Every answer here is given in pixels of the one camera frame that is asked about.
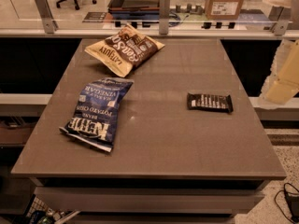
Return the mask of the middle metal glass bracket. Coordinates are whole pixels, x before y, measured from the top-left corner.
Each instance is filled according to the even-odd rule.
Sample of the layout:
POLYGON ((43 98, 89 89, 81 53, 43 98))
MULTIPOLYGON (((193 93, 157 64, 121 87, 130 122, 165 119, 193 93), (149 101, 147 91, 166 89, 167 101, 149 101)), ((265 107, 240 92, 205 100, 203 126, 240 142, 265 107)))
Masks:
POLYGON ((169 30, 170 0, 159 0, 159 34, 167 35, 169 30))

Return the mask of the right metal glass bracket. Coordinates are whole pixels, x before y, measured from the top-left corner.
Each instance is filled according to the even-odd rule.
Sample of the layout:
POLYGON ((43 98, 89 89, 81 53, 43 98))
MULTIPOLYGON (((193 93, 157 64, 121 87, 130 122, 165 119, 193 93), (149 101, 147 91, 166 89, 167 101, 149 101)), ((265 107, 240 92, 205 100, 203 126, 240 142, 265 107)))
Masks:
POLYGON ((284 35, 292 22, 291 10, 286 7, 272 7, 268 18, 273 22, 271 32, 274 35, 284 35))

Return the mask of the cardboard box with label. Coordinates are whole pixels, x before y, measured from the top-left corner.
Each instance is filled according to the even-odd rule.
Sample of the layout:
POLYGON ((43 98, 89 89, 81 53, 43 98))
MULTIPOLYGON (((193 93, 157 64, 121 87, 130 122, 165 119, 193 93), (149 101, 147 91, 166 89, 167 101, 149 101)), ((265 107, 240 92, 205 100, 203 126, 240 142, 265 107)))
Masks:
POLYGON ((235 20, 244 0, 206 0, 205 14, 209 20, 235 20))

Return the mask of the left metal glass bracket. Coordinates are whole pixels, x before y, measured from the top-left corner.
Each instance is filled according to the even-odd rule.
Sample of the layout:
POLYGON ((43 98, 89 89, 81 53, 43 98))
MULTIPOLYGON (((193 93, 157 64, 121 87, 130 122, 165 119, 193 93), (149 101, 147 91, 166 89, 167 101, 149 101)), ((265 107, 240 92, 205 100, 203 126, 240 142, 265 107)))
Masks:
POLYGON ((48 0, 35 0, 35 2, 45 33, 54 34, 58 26, 52 16, 48 0))

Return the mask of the brown and yellow chip bag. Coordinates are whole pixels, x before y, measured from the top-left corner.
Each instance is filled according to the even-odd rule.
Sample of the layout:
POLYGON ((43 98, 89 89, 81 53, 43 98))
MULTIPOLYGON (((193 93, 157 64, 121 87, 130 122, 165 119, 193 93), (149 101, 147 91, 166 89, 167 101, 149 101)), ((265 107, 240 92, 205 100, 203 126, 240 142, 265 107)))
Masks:
POLYGON ((115 35, 88 46, 85 51, 101 61, 118 77, 126 77, 133 68, 162 49, 164 44, 126 24, 115 35))

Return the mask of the black rxbar chocolate bar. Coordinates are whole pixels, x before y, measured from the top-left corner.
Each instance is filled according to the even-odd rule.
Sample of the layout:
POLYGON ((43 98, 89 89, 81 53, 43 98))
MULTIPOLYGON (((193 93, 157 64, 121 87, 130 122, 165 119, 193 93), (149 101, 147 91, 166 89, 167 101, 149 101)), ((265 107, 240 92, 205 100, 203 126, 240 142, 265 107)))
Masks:
POLYGON ((190 110, 203 110, 230 114, 234 111, 230 95, 187 94, 187 107, 190 110))

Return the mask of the open tray box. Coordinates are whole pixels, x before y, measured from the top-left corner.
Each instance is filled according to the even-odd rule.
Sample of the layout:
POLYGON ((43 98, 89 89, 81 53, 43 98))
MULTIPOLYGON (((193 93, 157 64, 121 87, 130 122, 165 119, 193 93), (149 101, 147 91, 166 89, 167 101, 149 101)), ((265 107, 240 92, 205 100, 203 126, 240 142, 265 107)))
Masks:
POLYGON ((110 0, 108 12, 115 20, 158 20, 160 0, 110 0))

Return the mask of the blue kettle chip bag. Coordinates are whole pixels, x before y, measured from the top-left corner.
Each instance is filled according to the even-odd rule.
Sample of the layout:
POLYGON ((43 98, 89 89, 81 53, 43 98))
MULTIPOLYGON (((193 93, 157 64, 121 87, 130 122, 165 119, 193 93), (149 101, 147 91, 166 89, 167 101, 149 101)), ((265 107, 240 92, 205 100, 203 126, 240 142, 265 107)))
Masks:
POLYGON ((117 130, 120 102, 134 82, 105 77, 81 91, 73 117, 59 130, 88 145, 110 152, 117 130))

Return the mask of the metal glass bracket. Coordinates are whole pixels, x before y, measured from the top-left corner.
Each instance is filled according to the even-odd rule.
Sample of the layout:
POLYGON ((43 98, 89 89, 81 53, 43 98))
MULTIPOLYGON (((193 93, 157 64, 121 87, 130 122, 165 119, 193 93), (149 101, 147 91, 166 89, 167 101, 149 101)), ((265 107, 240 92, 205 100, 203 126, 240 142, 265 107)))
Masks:
POLYGON ((274 35, 284 35, 292 22, 291 10, 286 7, 272 7, 268 18, 273 22, 271 32, 274 35))
POLYGON ((52 16, 48 0, 35 0, 35 2, 45 33, 54 34, 58 26, 52 16))
POLYGON ((170 0, 159 0, 159 34, 167 35, 169 30, 170 0))

